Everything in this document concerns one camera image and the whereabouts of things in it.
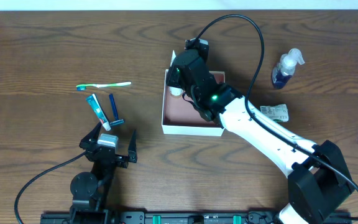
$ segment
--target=wooden table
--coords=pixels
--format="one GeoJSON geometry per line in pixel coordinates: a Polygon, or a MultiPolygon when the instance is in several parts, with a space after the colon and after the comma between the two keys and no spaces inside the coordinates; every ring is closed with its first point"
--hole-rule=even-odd
{"type": "MultiPolygon", "coordinates": [[[[235,134],[221,138],[164,135],[164,70],[210,21],[233,12],[0,12],[0,223],[15,223],[13,204],[34,175],[80,154],[80,139],[98,122],[85,98],[96,93],[112,118],[114,93],[125,125],[114,129],[126,153],[138,131],[137,164],[116,172],[109,204],[148,211],[282,209],[287,180],[235,134]],[[80,83],[131,86],[76,91],[80,83]]],[[[342,150],[358,183],[358,11],[242,11],[261,27],[265,60],[252,102],[286,103],[284,127],[342,150]],[[281,54],[301,49],[306,63],[282,90],[271,71],[281,54]]],[[[256,31],[240,19],[210,28],[208,65],[243,93],[260,55],[256,31]]],[[[19,211],[39,223],[44,211],[67,211],[70,182],[89,171],[85,158],[35,181],[19,211]]],[[[358,195],[341,208],[358,215],[358,195]]]]}

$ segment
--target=green toothbrush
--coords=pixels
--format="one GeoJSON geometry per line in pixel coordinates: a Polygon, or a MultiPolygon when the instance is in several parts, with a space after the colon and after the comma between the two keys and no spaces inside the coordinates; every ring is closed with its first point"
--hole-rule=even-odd
{"type": "Polygon", "coordinates": [[[130,84],[132,84],[132,82],[122,82],[122,83],[113,83],[113,84],[79,84],[77,85],[77,90],[78,91],[86,90],[87,86],[93,86],[96,88],[105,88],[110,86],[126,86],[130,84]]]}

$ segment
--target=white box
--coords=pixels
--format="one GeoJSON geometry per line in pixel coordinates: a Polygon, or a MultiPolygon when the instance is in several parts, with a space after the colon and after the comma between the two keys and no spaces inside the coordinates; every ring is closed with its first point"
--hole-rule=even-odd
{"type": "MultiPolygon", "coordinates": [[[[164,134],[222,136],[223,128],[220,128],[212,121],[206,122],[189,102],[183,100],[182,97],[175,98],[170,94],[168,86],[165,84],[167,73],[168,70],[165,71],[161,118],[161,126],[164,134]]],[[[223,79],[223,82],[225,82],[224,72],[212,71],[210,73],[212,73],[217,80],[223,79]]]]}

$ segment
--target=white wall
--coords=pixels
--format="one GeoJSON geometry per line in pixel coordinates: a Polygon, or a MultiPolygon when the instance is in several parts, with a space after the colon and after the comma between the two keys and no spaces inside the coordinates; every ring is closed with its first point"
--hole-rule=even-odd
{"type": "Polygon", "coordinates": [[[358,0],[0,0],[0,10],[358,9],[358,0]]]}

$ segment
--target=spray bottle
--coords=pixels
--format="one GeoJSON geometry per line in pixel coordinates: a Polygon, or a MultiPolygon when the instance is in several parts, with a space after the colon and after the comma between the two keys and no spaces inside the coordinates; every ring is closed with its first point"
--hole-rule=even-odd
{"type": "Polygon", "coordinates": [[[305,61],[302,58],[301,51],[291,49],[288,54],[281,56],[280,62],[273,68],[272,83],[274,88],[281,89],[287,84],[289,79],[295,73],[295,66],[299,63],[303,65],[305,61]]]}

